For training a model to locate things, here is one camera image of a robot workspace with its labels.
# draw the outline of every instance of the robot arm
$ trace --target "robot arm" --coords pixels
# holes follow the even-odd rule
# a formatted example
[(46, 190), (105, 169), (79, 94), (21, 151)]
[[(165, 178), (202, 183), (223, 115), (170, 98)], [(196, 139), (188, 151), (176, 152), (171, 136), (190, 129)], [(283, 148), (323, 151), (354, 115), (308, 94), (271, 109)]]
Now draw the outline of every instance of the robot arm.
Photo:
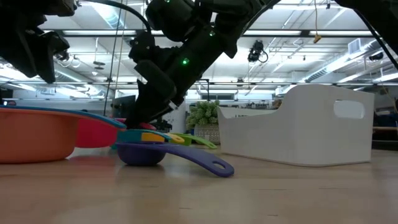
[[(147, 80), (138, 81), (139, 95), (127, 118), (128, 128), (149, 122), (180, 106), (187, 90), (225, 53), (233, 58), (236, 42), (261, 9), (273, 4), (260, 0), (153, 0), (146, 10), (151, 27), (162, 30), (181, 47), (162, 49), (148, 32), (131, 41), (129, 57)], [(218, 13), (215, 23), (210, 19)]]

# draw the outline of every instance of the purple measuring cup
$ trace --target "purple measuring cup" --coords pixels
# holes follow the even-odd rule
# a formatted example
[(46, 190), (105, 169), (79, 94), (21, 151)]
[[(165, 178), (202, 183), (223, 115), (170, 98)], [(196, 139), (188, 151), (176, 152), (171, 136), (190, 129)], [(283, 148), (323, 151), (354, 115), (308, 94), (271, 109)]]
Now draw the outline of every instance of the purple measuring cup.
[(120, 159), (131, 166), (153, 166), (166, 153), (188, 159), (220, 177), (234, 174), (234, 167), (224, 160), (201, 149), (167, 142), (121, 142), (116, 143)]

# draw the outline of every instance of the purple handle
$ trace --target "purple handle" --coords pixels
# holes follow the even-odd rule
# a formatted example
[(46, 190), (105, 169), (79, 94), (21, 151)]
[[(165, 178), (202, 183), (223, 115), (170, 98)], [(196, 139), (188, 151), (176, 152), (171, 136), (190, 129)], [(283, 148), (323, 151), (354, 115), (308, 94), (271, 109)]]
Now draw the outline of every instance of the purple handle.
[(188, 159), (206, 170), (220, 177), (229, 177), (234, 174), (234, 167), (213, 154), (201, 149), (171, 144), (166, 142), (135, 142), (135, 143), (117, 143), (120, 146), (129, 146), (132, 148), (151, 149), (160, 152), (167, 152), (184, 159)]

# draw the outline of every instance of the handle hole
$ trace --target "handle hole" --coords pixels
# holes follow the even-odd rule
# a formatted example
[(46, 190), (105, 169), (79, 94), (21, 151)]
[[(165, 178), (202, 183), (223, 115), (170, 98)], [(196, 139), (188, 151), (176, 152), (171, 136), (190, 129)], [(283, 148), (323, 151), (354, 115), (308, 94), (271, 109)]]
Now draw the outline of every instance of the handle hole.
[(225, 166), (217, 161), (213, 161), (214, 166), (217, 166), (220, 169), (225, 169)]
[(338, 118), (363, 119), (365, 115), (364, 105), (351, 100), (336, 100), (333, 111)]

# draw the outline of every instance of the green measuring spoon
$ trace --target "green measuring spoon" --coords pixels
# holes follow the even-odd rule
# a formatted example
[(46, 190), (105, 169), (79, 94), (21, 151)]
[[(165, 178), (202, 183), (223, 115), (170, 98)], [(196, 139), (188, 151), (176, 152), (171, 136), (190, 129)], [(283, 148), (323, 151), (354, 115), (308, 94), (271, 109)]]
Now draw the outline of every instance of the green measuring spoon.
[(193, 136), (191, 134), (182, 134), (182, 133), (172, 133), (172, 134), (175, 134), (176, 136), (180, 136), (181, 138), (183, 138), (185, 140), (185, 142), (183, 143), (184, 146), (190, 146), (192, 143), (192, 140), (195, 140), (196, 142), (200, 142), (201, 144), (204, 144), (205, 146), (209, 147), (210, 149), (217, 148), (217, 146), (214, 145), (212, 142), (207, 141), (206, 139), (203, 139), (203, 138)]

